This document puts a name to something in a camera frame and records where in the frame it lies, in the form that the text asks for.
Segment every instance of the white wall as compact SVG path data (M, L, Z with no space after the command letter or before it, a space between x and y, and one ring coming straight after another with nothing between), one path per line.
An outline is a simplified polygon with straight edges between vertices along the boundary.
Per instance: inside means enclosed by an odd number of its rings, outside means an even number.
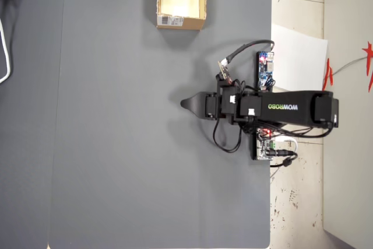
M325 0L325 39L333 70L373 43L373 0ZM373 248L373 88L366 60L334 78L340 120L324 140L324 229L355 248Z

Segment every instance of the red component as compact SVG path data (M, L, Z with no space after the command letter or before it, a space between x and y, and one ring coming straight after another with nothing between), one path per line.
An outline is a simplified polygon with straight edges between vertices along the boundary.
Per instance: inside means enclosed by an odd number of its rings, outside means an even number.
M367 54L368 54L368 56L367 56L367 76L368 76L369 75L369 70L370 70L370 67L371 67L371 59L373 58L372 44L369 43L369 41L368 41L368 48L363 49L363 50L365 52L367 52ZM372 77L371 77L371 81L369 83L369 88L368 88L369 92L371 91L372 85L373 85L373 74L372 74Z
M371 67L371 58L373 58L373 50L372 50L372 44L368 41L368 48L363 49L365 52L367 52L367 76L369 75L369 70Z

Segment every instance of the cardboard box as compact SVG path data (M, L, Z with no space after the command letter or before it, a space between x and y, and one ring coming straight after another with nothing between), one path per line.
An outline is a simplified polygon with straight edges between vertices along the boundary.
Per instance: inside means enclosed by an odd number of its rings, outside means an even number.
M157 0L157 27L159 29L201 30L206 20L206 2L207 0ZM199 16L180 16L185 13Z

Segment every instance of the white cord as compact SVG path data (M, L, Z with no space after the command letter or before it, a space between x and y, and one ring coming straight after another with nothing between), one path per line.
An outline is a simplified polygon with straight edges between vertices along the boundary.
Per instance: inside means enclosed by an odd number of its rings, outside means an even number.
M5 59L6 59L6 74L3 78L0 79L0 84L1 84L5 80L7 80L7 78L10 76L9 54L8 54L8 49L6 48L5 37L4 37L4 29L2 28L1 19L0 19L0 32L1 32L2 47L4 49Z
M294 152L297 152L298 150L298 142L295 138L293 137L289 137L289 136L285 136L285 135L279 135L279 136L273 136L272 138L276 138L276 141L279 141L279 142L284 142L284 141L292 141L295 143L295 151Z

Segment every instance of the gray mat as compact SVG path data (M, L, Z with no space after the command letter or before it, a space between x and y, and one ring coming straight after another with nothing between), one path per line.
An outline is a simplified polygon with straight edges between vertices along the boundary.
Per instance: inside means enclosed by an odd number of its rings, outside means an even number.
M157 30L156 0L65 0L50 245L269 244L269 163L211 143L180 101L214 91L217 60L270 38L271 0L208 0L201 31ZM253 48L232 74L252 82ZM219 139L237 141L237 127Z
M218 59L270 37L271 0L208 0L200 32L157 30L155 6L0 0L14 67L0 85L2 248L269 244L269 163L250 159L247 137L219 151L214 123L180 100L214 91ZM232 74L252 82L259 49ZM237 128L222 127L234 145Z
M0 85L1 248L47 248L63 4L0 0L13 62Z

